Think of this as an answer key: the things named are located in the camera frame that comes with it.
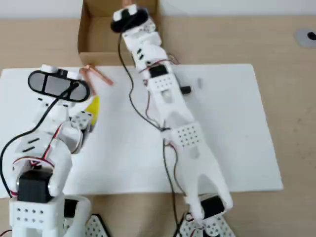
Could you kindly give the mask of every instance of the black cable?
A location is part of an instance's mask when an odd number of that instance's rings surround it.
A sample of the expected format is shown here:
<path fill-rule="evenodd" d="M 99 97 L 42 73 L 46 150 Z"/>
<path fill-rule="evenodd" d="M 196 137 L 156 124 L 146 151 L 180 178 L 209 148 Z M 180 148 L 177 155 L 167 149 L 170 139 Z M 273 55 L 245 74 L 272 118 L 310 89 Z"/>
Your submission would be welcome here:
<path fill-rule="evenodd" d="M 177 152 L 177 150 L 175 149 L 175 147 L 173 145 L 167 145 L 167 146 L 172 148 L 172 150 L 174 151 L 175 156 L 176 156 L 176 161 L 175 161 L 174 166 L 173 166 L 173 178 L 174 178 L 174 181 L 176 182 L 176 185 L 181 190 L 183 195 L 186 196 L 186 193 L 184 192 L 183 188 L 181 187 L 181 185 L 180 185 L 180 183 L 179 183 L 179 181 L 177 179 L 177 165 L 178 165 L 178 161 L 179 161 L 178 152 Z"/>
<path fill-rule="evenodd" d="M 63 93 L 61 93 L 61 94 L 53 101 L 53 103 L 50 104 L 50 106 L 47 108 L 47 110 L 45 111 L 45 113 L 43 114 L 43 116 L 40 118 L 39 122 L 36 124 L 36 126 L 35 126 L 33 129 L 31 129 L 31 130 L 29 130 L 29 131 L 27 131 L 27 132 L 24 132 L 24 133 L 22 133 L 22 134 L 20 134 L 20 135 L 17 135 L 17 136 L 15 136 L 15 137 L 13 137 L 13 138 L 12 138 L 10 141 L 8 141 L 8 143 L 4 146 L 3 150 L 1 151 L 1 155 L 0 155 L 0 176 L 1 176 L 1 180 L 2 180 L 2 182 L 3 182 L 3 185 L 4 185 L 4 187 L 5 187 L 6 191 L 7 191 L 7 193 L 9 194 L 10 198 L 12 197 L 12 195 L 11 195 L 11 192 L 10 192 L 10 188 L 8 187 L 8 185 L 7 185 L 7 183 L 6 183 L 6 180 L 5 180 L 5 178 L 4 178 L 4 175 L 3 175 L 3 166 L 2 166 L 2 165 L 3 165 L 3 155 L 4 155 L 5 150 L 6 150 L 6 149 L 11 145 L 11 143 L 14 142 L 15 140 L 17 140 L 17 139 L 19 139 L 19 138 L 21 138 L 21 137 L 23 137 L 23 136 L 29 135 L 29 134 L 31 134 L 31 133 L 33 133 L 33 132 L 35 132 L 35 131 L 39 128 L 39 126 L 43 123 L 43 121 L 45 120 L 46 116 L 47 116 L 48 113 L 51 111 L 51 109 L 57 104 L 57 102 L 58 102 L 59 100 L 63 99 L 64 96 L 65 96 L 67 93 L 73 91 L 73 90 L 76 89 L 78 86 L 79 86 L 79 83 L 74 83 L 74 84 L 72 84 L 71 86 L 69 86 L 69 88 L 68 88 L 67 90 L 65 90 Z"/>
<path fill-rule="evenodd" d="M 160 132 L 163 132 L 163 131 L 166 131 L 166 130 L 170 130 L 170 128 L 163 128 L 163 127 L 159 127 L 157 125 L 155 125 L 153 122 L 149 121 L 148 119 L 146 119 L 139 111 L 138 109 L 135 107 L 134 103 L 133 103 L 133 100 L 132 100 L 132 93 L 133 93 L 133 90 L 134 90 L 134 80 L 133 80 L 133 77 L 132 75 L 130 74 L 129 70 L 127 69 L 125 63 L 124 63 L 124 60 L 122 58 L 122 54 L 121 54 L 121 50 L 120 50 L 120 45 L 121 45 L 121 42 L 122 42 L 122 34 L 123 32 L 125 31 L 125 29 L 133 22 L 135 17 L 131 18 L 131 20 L 129 22 L 126 23 L 126 25 L 123 27 L 122 29 L 122 32 L 119 34 L 119 37 L 118 37 L 118 57 L 119 57 L 119 60 L 122 64 L 122 66 L 124 67 L 129 79 L 130 79 L 130 82 L 132 84 L 132 87 L 131 87 L 131 90 L 129 92 L 129 101 L 133 107 L 133 109 L 135 110 L 135 112 L 143 119 L 145 120 L 147 123 L 149 123 L 151 126 L 155 127 L 156 129 L 158 129 Z"/>
<path fill-rule="evenodd" d="M 167 173 L 167 176 L 168 176 L 168 180 L 169 180 L 169 184 L 170 184 L 170 187 L 171 187 L 173 215 L 174 215 L 174 220 L 175 220 L 177 231 L 178 231 L 179 230 L 179 224 L 178 224 L 179 222 L 178 222 L 178 217 L 177 217 L 176 193 L 174 192 L 173 184 L 172 184 L 171 177 L 170 177 L 170 174 L 169 174 L 169 171 L 168 171 L 166 154 L 165 154 L 166 153 L 165 152 L 165 147 L 166 147 L 165 139 L 163 140 L 162 145 L 163 145 L 163 149 L 162 149 L 163 163 L 164 163 L 164 168 L 166 170 L 166 173 Z"/>

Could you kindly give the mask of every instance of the mounting hole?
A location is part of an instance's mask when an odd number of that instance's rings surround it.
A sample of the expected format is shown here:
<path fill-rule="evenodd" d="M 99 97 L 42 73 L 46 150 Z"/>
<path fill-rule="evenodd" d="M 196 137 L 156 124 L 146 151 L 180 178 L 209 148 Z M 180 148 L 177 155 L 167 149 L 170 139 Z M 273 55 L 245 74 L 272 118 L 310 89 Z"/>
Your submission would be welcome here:
<path fill-rule="evenodd" d="M 316 34 L 314 32 L 309 32 L 307 34 L 307 37 L 310 39 L 310 40 L 316 40 Z"/>

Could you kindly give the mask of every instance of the copper object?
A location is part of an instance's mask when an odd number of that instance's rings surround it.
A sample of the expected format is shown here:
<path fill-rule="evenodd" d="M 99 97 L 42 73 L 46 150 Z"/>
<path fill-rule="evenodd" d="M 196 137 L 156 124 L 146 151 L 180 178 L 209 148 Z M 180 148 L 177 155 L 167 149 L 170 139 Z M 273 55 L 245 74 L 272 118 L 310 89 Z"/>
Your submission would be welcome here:
<path fill-rule="evenodd" d="M 108 77 L 106 77 L 105 75 L 103 75 L 99 70 L 97 70 L 93 64 L 88 64 L 87 66 L 85 66 L 85 68 L 88 71 L 93 72 L 96 76 L 98 76 L 101 80 L 103 80 L 106 84 L 108 85 L 113 85 L 113 81 L 111 79 L 109 79 Z"/>
<path fill-rule="evenodd" d="M 96 95 L 96 92 L 95 92 L 95 89 L 92 85 L 90 77 L 88 76 L 88 69 L 87 68 L 80 68 L 79 73 L 83 76 L 83 79 L 87 82 L 87 84 L 91 88 L 92 95 Z"/>
<path fill-rule="evenodd" d="M 133 4 L 133 0 L 122 0 L 123 8 L 126 8 L 126 7 L 128 7 L 128 6 L 132 5 L 132 4 Z"/>

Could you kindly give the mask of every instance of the yellow object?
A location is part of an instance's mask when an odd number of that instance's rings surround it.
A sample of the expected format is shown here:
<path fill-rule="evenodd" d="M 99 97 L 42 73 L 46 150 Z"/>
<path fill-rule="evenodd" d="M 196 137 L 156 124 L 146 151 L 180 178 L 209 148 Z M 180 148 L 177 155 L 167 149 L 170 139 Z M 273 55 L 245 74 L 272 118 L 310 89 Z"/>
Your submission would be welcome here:
<path fill-rule="evenodd" d="M 94 99 L 92 100 L 91 104 L 85 109 L 86 112 L 93 114 L 93 118 L 91 121 L 92 126 L 94 126 L 97 121 L 98 114 L 99 114 L 99 106 L 100 106 L 100 99 L 99 99 L 99 96 L 96 95 Z"/>

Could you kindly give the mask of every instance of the white wall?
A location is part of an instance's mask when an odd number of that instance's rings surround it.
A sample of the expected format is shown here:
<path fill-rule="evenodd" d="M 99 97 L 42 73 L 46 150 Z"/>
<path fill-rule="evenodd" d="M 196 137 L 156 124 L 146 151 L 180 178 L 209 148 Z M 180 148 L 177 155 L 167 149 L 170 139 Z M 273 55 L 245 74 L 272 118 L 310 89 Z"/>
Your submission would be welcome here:
<path fill-rule="evenodd" d="M 316 0 L 160 0 L 166 15 L 309 15 Z M 80 16 L 82 0 L 0 0 L 0 18 Z"/>

